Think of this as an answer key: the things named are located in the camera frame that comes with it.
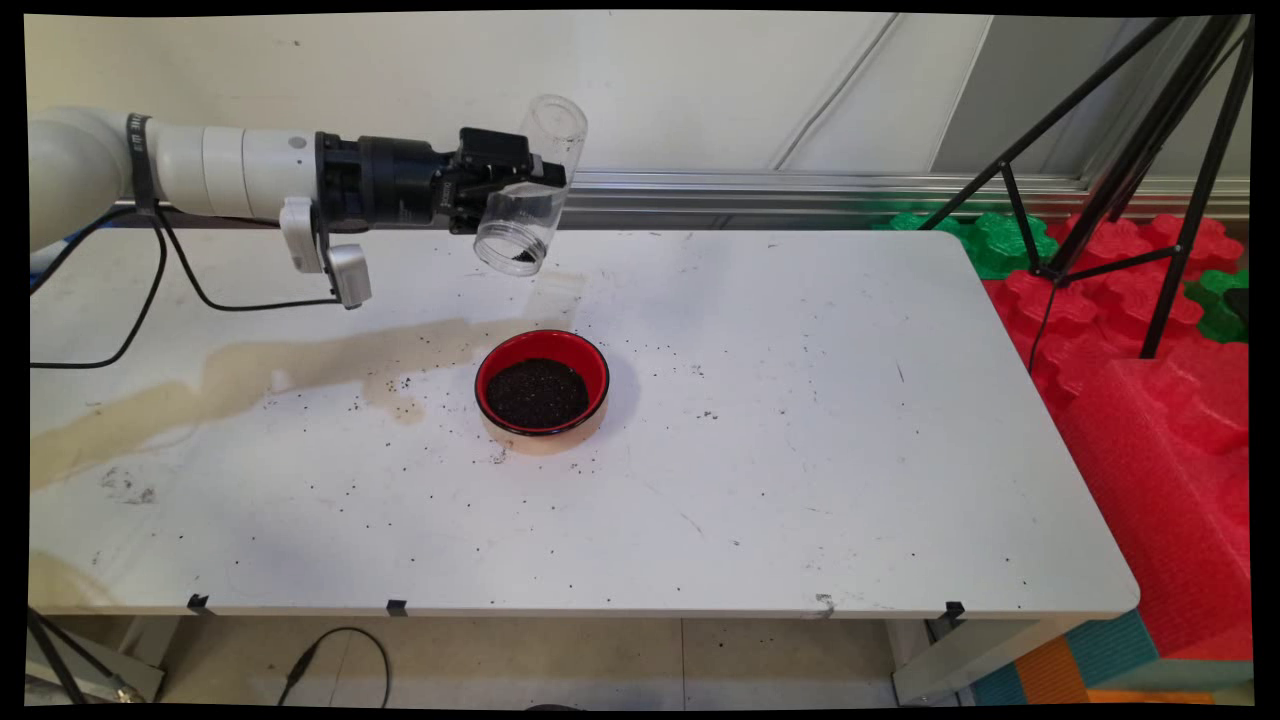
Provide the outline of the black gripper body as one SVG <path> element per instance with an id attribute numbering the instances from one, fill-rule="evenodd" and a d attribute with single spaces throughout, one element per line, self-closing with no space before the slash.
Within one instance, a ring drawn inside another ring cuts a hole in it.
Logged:
<path id="1" fill-rule="evenodd" d="M 428 141 L 315 135 L 315 215 L 330 232 L 431 228 L 467 233 L 467 215 L 442 208 L 444 181 L 461 168 L 461 154 L 436 151 Z"/>

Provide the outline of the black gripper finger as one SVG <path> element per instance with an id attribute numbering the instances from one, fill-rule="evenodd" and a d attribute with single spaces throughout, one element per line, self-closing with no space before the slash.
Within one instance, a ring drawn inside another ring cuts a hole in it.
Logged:
<path id="1" fill-rule="evenodd" d="M 448 206 L 448 231 L 457 236 L 476 234 L 490 199 L 490 193 L 456 197 Z"/>
<path id="2" fill-rule="evenodd" d="M 568 186 L 564 167 L 532 152 L 526 136 L 492 129 L 460 129 L 458 169 L 461 192 L 466 193 L 493 193 L 526 183 L 552 191 Z"/>

